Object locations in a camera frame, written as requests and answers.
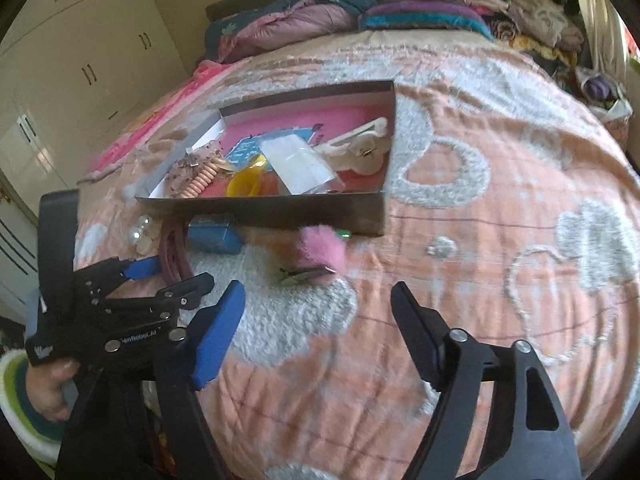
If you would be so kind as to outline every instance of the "fluffy pink pom-pom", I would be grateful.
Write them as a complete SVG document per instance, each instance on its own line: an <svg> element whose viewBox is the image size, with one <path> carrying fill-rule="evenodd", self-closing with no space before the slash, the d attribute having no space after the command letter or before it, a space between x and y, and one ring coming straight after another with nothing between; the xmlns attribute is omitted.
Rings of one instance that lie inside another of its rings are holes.
<svg viewBox="0 0 640 480"><path fill-rule="evenodd" d="M303 227L298 242L298 267L324 265L343 274L346 269L346 245L344 241L326 225ZM319 281L331 280L334 275L322 276Z"/></svg>

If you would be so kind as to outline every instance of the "metal bolt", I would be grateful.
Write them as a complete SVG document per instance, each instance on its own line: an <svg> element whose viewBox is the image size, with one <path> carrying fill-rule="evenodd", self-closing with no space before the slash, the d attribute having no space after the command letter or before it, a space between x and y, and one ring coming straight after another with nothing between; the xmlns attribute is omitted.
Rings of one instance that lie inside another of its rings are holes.
<svg viewBox="0 0 640 480"><path fill-rule="evenodd" d="M169 339L171 341L182 341L187 337L187 331L183 328L174 328L169 332Z"/></svg>
<svg viewBox="0 0 640 480"><path fill-rule="evenodd" d="M520 339L516 341L516 349L523 354L528 354L529 352L531 352L531 345L526 341Z"/></svg>
<svg viewBox="0 0 640 480"><path fill-rule="evenodd" d="M449 332L449 336L453 339L453 341L457 341L459 343L463 343L467 339L469 339L469 336L466 334L466 332L464 330L460 330L459 328L454 328L451 332Z"/></svg>
<svg viewBox="0 0 640 480"><path fill-rule="evenodd" d="M120 348L120 342L117 339L110 339L104 344L104 350L113 353L117 352Z"/></svg>

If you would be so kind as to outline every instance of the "white wardrobe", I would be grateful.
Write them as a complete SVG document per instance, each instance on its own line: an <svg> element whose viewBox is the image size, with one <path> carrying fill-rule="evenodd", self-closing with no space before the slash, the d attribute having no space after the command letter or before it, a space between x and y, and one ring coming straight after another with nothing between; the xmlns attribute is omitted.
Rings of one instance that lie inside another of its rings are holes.
<svg viewBox="0 0 640 480"><path fill-rule="evenodd" d="M0 43L0 168L37 214L186 77L153 0L28 0Z"/></svg>

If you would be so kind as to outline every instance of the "bedspread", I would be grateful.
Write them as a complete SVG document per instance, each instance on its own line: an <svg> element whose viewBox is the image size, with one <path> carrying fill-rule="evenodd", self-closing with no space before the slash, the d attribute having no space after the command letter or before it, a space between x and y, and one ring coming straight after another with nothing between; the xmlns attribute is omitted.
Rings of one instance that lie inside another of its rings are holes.
<svg viewBox="0 0 640 480"><path fill-rule="evenodd" d="M82 188L76 265L135 256L136 183L212 108L381 78L398 99L388 231L350 241L347 275L274 287L288 232L245 229L239 256L190 253L194 271L216 279L205 303L231 279L247 291L220 376L198 394L222 455L246 479L401 478L437 402L391 315L390 288L405 280L481 342L532 343L589 472L638 401L638 178L587 108L478 35L363 32L255 58ZM483 387L463 470L489 402Z"/></svg>

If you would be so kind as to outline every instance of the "green and white striped sleeve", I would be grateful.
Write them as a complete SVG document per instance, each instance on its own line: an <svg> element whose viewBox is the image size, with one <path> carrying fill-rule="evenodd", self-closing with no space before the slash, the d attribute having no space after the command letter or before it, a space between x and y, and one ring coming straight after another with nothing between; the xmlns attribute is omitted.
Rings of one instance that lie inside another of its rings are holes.
<svg viewBox="0 0 640 480"><path fill-rule="evenodd" d="M49 422L29 402L28 364L24 350L11 350L0 358L0 408L27 452L53 478L65 425Z"/></svg>

